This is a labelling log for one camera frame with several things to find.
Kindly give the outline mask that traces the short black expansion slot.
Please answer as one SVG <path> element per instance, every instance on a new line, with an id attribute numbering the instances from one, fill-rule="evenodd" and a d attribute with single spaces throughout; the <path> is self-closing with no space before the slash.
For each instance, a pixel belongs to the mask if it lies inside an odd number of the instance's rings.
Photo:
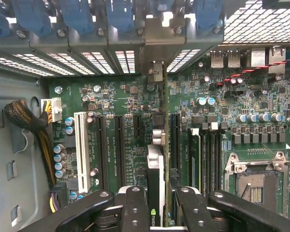
<path id="1" fill-rule="evenodd" d="M 142 138 L 143 136 L 143 119 L 141 115 L 133 116 L 134 137 Z"/>

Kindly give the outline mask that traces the open black PC case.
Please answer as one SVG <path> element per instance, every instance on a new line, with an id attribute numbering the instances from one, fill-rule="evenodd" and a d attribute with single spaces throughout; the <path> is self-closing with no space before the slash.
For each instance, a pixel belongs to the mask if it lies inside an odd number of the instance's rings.
<path id="1" fill-rule="evenodd" d="M 290 54 L 290 0 L 223 0 L 213 29 L 196 28 L 194 0 L 174 0 L 174 12 L 157 13 L 157 0 L 132 0 L 134 29 L 120 33 L 108 23 L 105 0 L 88 0 L 94 30 L 79 35 L 63 19 L 60 0 L 43 0 L 52 32 L 39 37 L 17 22 L 12 0 L 0 0 L 10 35 L 0 37 L 0 232 L 20 229 L 52 214 L 50 189 L 57 183 L 52 127 L 41 113 L 50 82 L 66 77 L 144 76 L 141 51 L 145 21 L 173 19 L 185 42 L 168 77 L 203 58 L 235 76 L 268 68 L 279 73 Z M 120 210 L 95 217 L 84 232 L 116 232 Z"/>

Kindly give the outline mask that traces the white power connector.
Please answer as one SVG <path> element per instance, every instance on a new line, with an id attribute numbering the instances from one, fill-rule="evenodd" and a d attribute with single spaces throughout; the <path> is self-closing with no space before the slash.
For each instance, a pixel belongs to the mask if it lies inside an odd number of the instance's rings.
<path id="1" fill-rule="evenodd" d="M 41 113 L 46 113 L 48 123 L 62 120 L 62 106 L 60 99 L 41 99 Z"/>

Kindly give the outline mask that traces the white expansion slot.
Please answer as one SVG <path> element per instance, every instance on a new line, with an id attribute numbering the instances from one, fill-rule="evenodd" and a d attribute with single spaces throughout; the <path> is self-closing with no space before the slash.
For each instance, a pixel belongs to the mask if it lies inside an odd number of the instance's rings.
<path id="1" fill-rule="evenodd" d="M 78 191 L 80 193 L 88 193 L 91 188 L 91 181 L 86 112 L 74 112 L 74 129 Z"/>

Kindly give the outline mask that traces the green motherboard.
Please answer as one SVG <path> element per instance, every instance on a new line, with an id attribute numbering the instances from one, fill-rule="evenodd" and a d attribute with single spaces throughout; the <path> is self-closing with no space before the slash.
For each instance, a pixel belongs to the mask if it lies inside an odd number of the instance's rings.
<path id="1" fill-rule="evenodd" d="M 188 129 L 201 138 L 201 194 L 222 189 L 230 152 L 282 150 L 290 160 L 290 54 L 279 73 L 268 68 L 235 76 L 231 68 L 216 69 L 203 58 L 182 73 L 170 75 L 169 112 L 181 122 L 180 184 L 188 182 Z M 147 147 L 151 144 L 151 108 L 158 92 L 144 76 L 66 77 L 50 82 L 50 96 L 61 100 L 62 121 L 52 127 L 55 171 L 67 184 L 68 203 L 102 188 L 97 116 L 106 121 L 109 191 L 119 191 L 116 170 L 114 117 L 124 117 L 126 186 L 147 191 Z M 91 188 L 78 190 L 74 112 L 86 112 Z M 142 138 L 134 137 L 133 116 L 143 119 Z"/>

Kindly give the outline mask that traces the black power connector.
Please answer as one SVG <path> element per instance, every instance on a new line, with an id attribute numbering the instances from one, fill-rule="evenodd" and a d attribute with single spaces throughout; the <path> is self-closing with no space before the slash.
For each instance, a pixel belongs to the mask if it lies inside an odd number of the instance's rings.
<path id="1" fill-rule="evenodd" d="M 49 193 L 49 205 L 52 213 L 68 205 L 67 184 L 65 182 L 58 182 L 50 189 Z"/>

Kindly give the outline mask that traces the long black expansion slot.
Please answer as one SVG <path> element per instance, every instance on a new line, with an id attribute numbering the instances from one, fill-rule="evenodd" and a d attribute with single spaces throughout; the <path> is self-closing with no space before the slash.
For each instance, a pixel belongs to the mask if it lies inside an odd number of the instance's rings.
<path id="1" fill-rule="evenodd" d="M 181 174 L 181 148 L 180 148 L 180 114 L 170 114 L 170 147 L 171 147 L 171 168 L 176 169 L 180 179 Z"/>
<path id="2" fill-rule="evenodd" d="M 118 178 L 118 187 L 126 185 L 126 154 L 125 154 L 125 133 L 124 117 L 116 115 L 115 124 L 115 152 L 116 152 L 116 170 Z"/>
<path id="3" fill-rule="evenodd" d="M 108 154 L 107 154 L 107 139 L 106 139 L 106 121 L 104 116 L 97 116 L 97 138 L 100 155 L 100 176 L 101 188 L 109 189 L 108 179 Z"/>

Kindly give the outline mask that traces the CPU socket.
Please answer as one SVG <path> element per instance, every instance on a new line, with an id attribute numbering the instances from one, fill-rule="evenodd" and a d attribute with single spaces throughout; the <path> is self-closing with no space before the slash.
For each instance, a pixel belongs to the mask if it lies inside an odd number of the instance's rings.
<path id="1" fill-rule="evenodd" d="M 223 172 L 224 191 L 290 217 L 290 169 L 284 151 L 232 151 Z"/>

